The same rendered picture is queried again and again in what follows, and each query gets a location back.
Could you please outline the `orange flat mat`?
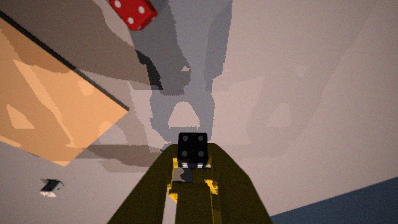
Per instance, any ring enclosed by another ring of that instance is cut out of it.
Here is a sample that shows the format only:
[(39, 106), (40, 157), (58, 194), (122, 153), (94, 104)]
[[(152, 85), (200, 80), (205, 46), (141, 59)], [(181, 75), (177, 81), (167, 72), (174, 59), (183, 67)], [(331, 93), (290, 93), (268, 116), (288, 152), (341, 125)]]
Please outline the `orange flat mat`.
[(0, 12), (0, 141), (65, 167), (129, 110)]

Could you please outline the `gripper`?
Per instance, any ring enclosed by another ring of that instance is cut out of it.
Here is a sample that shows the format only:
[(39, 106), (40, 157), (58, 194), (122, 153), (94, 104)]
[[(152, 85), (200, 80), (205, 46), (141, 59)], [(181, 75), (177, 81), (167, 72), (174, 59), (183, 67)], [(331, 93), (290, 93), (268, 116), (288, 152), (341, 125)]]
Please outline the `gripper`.
[[(217, 144), (208, 143), (213, 186), (217, 186), (222, 224), (273, 224), (250, 177)], [(167, 190), (178, 167), (178, 144), (155, 160), (107, 224), (162, 224)]]

